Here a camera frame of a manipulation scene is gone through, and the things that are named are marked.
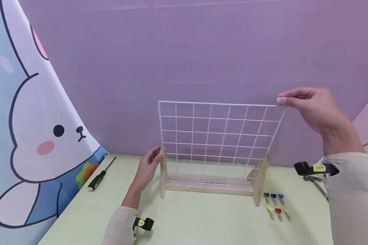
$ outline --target hand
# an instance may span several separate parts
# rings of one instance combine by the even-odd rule
[[[300,111],[304,121],[323,138],[324,155],[364,152],[352,122],[341,111],[327,88],[301,87],[281,93],[279,103]]]
[[[161,146],[150,149],[139,162],[138,171],[132,182],[132,188],[142,192],[153,179],[155,170],[161,162],[163,155],[160,153]]]
[[[350,122],[328,88],[300,87],[278,96],[284,97],[281,105],[298,109],[308,126],[320,134]]]

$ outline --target beige sleeve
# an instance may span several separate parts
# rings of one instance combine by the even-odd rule
[[[368,245],[368,155],[348,152],[328,155],[341,171],[324,180],[334,245]]]
[[[105,228],[101,245],[132,245],[135,238],[132,226],[138,211],[130,207],[116,209]]]

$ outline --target yellow label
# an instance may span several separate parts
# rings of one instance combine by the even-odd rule
[[[142,219],[139,220],[138,222],[138,226],[143,226],[144,225],[144,221]]]
[[[326,167],[324,165],[313,165],[314,172],[326,172]]]

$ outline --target blue fabric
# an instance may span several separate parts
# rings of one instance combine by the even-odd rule
[[[78,167],[59,178],[40,183],[39,193],[26,225],[41,222],[53,216],[59,216],[79,191],[76,176],[82,172],[85,164],[100,164],[106,150],[99,147],[94,154]]]

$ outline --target screwdriver handle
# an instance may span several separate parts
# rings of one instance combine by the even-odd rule
[[[95,178],[90,182],[88,186],[89,191],[93,191],[98,187],[98,185],[103,180],[105,174],[106,174],[106,171],[102,170],[102,172],[99,175],[95,176]]]

